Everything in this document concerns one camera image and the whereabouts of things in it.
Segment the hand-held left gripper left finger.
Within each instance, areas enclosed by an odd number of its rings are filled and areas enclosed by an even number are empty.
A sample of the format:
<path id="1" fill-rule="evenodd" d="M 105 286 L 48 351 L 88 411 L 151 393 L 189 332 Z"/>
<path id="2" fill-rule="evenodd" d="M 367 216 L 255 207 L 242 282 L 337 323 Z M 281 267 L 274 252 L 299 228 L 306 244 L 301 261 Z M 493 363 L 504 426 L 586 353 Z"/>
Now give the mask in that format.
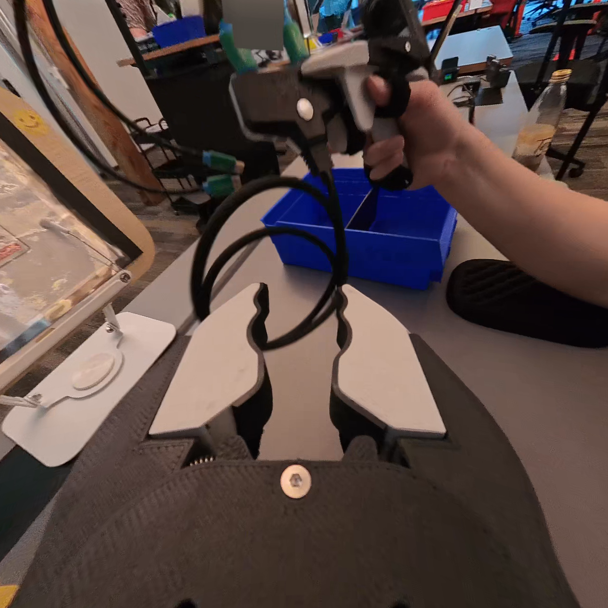
<path id="1" fill-rule="evenodd" d="M 236 430 L 227 419 L 263 386 L 262 346 L 268 287 L 253 283 L 216 308 L 194 330 L 149 428 L 153 438 L 211 438 L 211 425 Z"/>

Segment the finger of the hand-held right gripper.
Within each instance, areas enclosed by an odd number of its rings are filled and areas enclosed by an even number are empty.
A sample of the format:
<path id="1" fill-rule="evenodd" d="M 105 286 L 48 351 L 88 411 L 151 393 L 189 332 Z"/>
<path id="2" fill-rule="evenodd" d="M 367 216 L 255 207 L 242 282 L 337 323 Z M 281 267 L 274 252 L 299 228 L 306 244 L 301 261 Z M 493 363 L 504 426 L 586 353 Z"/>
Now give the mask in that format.
<path id="1" fill-rule="evenodd" d="M 349 132 L 341 116 L 334 116 L 326 125 L 326 139 L 331 154 L 354 154 L 349 143 Z"/>
<path id="2" fill-rule="evenodd" d="M 333 80 L 341 90 L 354 123 L 361 133 L 372 131 L 376 104 L 370 98 L 367 82 L 375 74 L 366 41 L 336 44 L 312 54 L 300 67 L 301 74 L 313 80 Z"/>

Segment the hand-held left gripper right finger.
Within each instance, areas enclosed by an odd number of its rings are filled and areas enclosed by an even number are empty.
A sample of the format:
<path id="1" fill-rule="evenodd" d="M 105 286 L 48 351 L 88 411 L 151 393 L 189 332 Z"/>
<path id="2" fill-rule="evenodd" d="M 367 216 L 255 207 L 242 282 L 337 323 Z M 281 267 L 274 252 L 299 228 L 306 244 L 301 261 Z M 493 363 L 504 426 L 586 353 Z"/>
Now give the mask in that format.
<path id="1" fill-rule="evenodd" d="M 410 332 L 353 286 L 344 285 L 339 295 L 331 406 L 359 414 L 383 438 L 445 438 Z"/>

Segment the black push-button HDMI switch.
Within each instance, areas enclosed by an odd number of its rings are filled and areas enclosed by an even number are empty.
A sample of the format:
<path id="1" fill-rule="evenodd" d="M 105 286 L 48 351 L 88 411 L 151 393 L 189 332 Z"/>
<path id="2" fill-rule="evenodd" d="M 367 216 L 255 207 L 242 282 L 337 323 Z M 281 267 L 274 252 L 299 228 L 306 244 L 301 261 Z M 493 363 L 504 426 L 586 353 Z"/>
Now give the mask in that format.
<path id="1" fill-rule="evenodd" d="M 297 67 L 232 75 L 229 93 L 243 134 L 251 141 L 327 141 L 326 120 L 335 109 L 323 82 Z"/>

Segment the blue divided plastic bin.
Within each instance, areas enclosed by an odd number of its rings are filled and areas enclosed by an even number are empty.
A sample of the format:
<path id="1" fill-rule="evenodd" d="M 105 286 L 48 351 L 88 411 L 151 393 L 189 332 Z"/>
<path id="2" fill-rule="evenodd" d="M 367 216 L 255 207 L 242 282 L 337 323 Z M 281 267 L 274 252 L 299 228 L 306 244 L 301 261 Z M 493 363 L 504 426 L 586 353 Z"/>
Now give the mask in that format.
<path id="1" fill-rule="evenodd" d="M 362 168 L 333 170 L 345 227 L 372 186 Z M 335 251 L 327 212 L 310 195 L 291 189 L 271 207 L 265 227 L 291 227 L 315 235 Z M 379 189 L 369 232 L 345 231 L 349 277 L 426 290 L 439 283 L 451 250 L 457 211 L 433 187 L 391 192 Z M 315 245 L 292 235 L 271 237 L 283 264 L 330 271 Z"/>

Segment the braided HDMI cable green plugs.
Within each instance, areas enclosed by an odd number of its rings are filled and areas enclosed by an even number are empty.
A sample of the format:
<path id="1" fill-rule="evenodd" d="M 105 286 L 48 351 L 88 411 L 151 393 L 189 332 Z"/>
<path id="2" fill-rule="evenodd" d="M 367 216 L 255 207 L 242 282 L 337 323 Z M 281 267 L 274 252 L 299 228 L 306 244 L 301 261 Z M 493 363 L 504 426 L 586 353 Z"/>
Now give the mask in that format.
<path id="1" fill-rule="evenodd" d="M 42 1 L 44 10 L 46 11 L 47 18 L 49 19 L 50 26 L 55 34 L 55 37 L 64 51 L 65 55 L 69 58 L 73 68 L 78 73 L 80 80 L 84 82 L 88 90 L 92 95 L 112 113 L 119 121 L 127 126 L 131 131 L 139 134 L 142 137 L 148 138 L 150 141 L 154 141 L 159 146 L 163 146 L 167 149 L 171 149 L 175 153 L 182 155 L 190 155 L 197 157 L 200 161 L 210 167 L 211 169 L 221 171 L 228 174 L 242 174 L 245 169 L 245 164 L 238 161 L 235 157 L 217 151 L 202 151 L 194 148 L 182 147 L 180 145 L 171 145 L 170 140 L 164 139 L 155 133 L 144 131 L 138 124 L 129 120 L 126 115 L 123 114 L 118 108 L 116 108 L 107 96 L 97 87 L 94 79 L 89 75 L 85 67 L 79 60 L 79 57 L 75 53 L 71 43 L 67 39 L 67 35 L 60 23 L 57 11 L 55 9 L 53 1 Z"/>
<path id="2" fill-rule="evenodd" d="M 142 192 L 147 192 L 148 194 L 164 194 L 165 196 L 177 195 L 177 196 L 185 196 L 187 194 L 195 194 L 196 192 L 205 192 L 206 195 L 212 199 L 221 199 L 231 195 L 234 192 L 237 192 L 238 189 L 242 187 L 241 184 L 241 175 L 240 174 L 228 174 L 223 173 L 218 170 L 211 169 L 210 167 L 204 165 L 200 159 L 195 157 L 198 160 L 198 165 L 195 166 L 196 169 L 207 167 L 209 170 L 216 171 L 217 174 L 213 174 L 208 176 L 206 180 L 202 182 L 198 187 L 189 190 L 162 190 L 162 189 L 154 189 L 151 187 L 146 187 L 132 180 L 122 176 L 120 173 L 115 171 L 109 165 L 99 161 L 95 155 L 93 155 L 89 149 L 83 144 L 83 142 L 79 139 L 76 133 L 72 131 L 70 125 L 64 120 L 61 112 L 57 109 L 53 99 L 48 93 L 47 88 L 44 85 L 44 81 L 39 73 L 34 52 L 32 50 L 32 45 L 30 42 L 30 32 L 29 32 L 29 24 L 28 24 L 28 16 L 26 11 L 26 2 L 25 1 L 13 1 L 13 12 L 15 19 L 15 28 L 17 32 L 17 38 L 19 42 L 19 47 L 24 58 L 27 72 L 38 92 L 38 95 L 41 97 L 42 101 L 46 105 L 47 110 L 51 113 L 54 120 L 59 125 L 60 129 L 63 131 L 64 135 L 71 141 L 71 143 L 78 149 L 78 151 L 86 157 L 86 159 L 92 163 L 96 169 L 101 171 L 104 174 L 108 174 L 114 179 L 123 182 L 125 185 Z M 148 138 L 140 136 L 140 139 L 150 141 Z M 181 156 L 190 156 L 190 155 L 182 155 L 180 153 L 176 153 Z"/>

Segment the person's right hand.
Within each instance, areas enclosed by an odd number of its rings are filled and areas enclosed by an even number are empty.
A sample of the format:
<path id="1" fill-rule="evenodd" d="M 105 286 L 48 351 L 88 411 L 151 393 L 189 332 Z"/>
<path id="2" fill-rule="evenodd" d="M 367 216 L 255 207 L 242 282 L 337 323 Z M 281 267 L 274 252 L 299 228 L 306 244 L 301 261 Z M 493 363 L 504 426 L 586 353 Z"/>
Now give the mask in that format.
<path id="1" fill-rule="evenodd" d="M 370 178 L 380 181 L 405 162 L 413 172 L 414 189 L 439 189 L 469 124 L 430 80 L 410 83 L 410 100 L 397 120 L 398 131 L 386 139 L 369 137 L 363 152 Z"/>

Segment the dark bin divider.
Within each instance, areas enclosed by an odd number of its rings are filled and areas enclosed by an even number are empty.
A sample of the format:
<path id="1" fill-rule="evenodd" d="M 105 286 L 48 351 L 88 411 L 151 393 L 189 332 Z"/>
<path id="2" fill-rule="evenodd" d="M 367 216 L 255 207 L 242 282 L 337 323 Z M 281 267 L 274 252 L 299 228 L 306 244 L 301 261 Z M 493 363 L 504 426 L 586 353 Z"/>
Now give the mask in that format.
<path id="1" fill-rule="evenodd" d="M 349 220 L 346 231 L 369 232 L 376 220 L 378 197 L 379 187 L 373 187 Z"/>

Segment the black ribbed wrist rest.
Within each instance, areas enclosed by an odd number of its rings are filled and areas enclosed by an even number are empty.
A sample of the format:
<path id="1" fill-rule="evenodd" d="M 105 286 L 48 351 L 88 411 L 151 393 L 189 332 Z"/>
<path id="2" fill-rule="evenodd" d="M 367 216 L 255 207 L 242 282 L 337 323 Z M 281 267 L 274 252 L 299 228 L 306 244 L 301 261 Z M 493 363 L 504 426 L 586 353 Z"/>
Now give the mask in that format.
<path id="1" fill-rule="evenodd" d="M 492 330 L 580 348 L 607 348 L 607 309 L 536 280 L 515 264 L 459 264 L 446 287 L 450 310 Z"/>

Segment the white stand base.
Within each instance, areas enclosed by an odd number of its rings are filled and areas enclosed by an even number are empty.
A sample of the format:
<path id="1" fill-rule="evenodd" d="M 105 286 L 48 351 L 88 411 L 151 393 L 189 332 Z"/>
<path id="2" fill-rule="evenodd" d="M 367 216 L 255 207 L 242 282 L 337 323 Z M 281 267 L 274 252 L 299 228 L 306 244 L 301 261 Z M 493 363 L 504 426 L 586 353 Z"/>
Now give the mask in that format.
<path id="1" fill-rule="evenodd" d="M 129 312 L 106 322 L 16 405 L 1 430 L 46 467 L 81 452 L 110 412 L 171 345 L 176 327 Z"/>

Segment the black desk with wooden top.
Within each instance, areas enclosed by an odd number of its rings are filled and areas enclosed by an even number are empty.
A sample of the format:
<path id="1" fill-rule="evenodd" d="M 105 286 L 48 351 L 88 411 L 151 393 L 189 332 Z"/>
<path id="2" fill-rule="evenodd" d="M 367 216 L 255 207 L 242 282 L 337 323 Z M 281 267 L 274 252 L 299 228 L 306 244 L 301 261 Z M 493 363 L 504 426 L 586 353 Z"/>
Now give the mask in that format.
<path id="1" fill-rule="evenodd" d="M 245 164 L 241 180 L 280 174 L 277 149 L 254 142 L 239 126 L 229 94 L 233 68 L 217 35 L 142 55 L 143 78 L 172 141 L 195 151 L 218 151 Z"/>

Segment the clear bottle with gold cap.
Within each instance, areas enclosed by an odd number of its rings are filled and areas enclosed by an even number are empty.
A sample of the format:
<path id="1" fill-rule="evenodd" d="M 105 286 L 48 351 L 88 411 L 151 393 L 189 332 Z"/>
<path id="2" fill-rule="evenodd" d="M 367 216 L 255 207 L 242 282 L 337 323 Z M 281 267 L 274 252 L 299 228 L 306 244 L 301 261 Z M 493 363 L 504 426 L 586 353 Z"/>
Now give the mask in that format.
<path id="1" fill-rule="evenodd" d="M 545 158 L 566 105 L 571 69 L 551 74 L 548 85 L 528 112 L 518 133 L 513 160 L 536 173 Z"/>

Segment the yellow smiley sticker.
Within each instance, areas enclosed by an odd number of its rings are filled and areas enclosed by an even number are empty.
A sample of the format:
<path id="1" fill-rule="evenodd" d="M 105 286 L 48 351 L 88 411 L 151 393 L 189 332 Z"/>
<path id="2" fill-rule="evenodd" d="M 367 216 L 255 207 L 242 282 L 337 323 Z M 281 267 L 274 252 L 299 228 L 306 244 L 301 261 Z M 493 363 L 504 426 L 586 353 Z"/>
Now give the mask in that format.
<path id="1" fill-rule="evenodd" d="M 18 129 L 27 134 L 43 136 L 49 132 L 49 126 L 33 110 L 16 111 L 13 115 L 13 123 Z"/>

